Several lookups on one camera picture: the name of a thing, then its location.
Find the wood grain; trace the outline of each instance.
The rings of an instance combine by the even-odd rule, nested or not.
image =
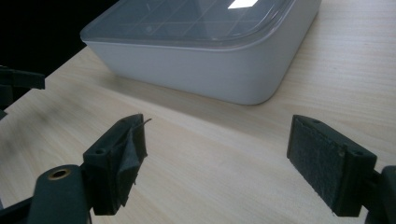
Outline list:
[[[116,77],[88,48],[7,109],[0,197],[82,153],[114,122],[143,113],[148,157],[130,200],[93,223],[363,223],[336,217],[286,158],[293,114],[320,119],[396,164],[396,2],[323,0],[276,94],[232,105]]]

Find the plastic container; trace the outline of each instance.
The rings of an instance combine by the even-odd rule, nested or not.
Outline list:
[[[120,0],[81,39],[119,76],[255,105],[276,91],[320,2]]]

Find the black bracket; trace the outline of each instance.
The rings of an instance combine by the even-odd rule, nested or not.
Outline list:
[[[145,123],[141,114],[119,120],[84,153],[81,166],[42,174],[34,196],[1,210],[0,223],[86,224],[91,208],[96,215],[115,215],[147,157]]]
[[[374,170],[376,155],[325,123],[293,116],[288,158],[339,217],[366,223],[396,223],[396,166]]]
[[[18,98],[16,88],[45,89],[45,76],[43,74],[10,69],[0,65],[0,109],[12,105]],[[6,113],[0,110],[0,119]]]

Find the translucent lid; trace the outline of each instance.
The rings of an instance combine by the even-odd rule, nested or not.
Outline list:
[[[87,41],[230,47],[263,38],[293,0],[121,0],[81,32]]]

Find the textured gripper pad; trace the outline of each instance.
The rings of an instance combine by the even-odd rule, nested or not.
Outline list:
[[[376,155],[321,121],[294,115],[288,158],[337,216],[359,215],[359,189]]]

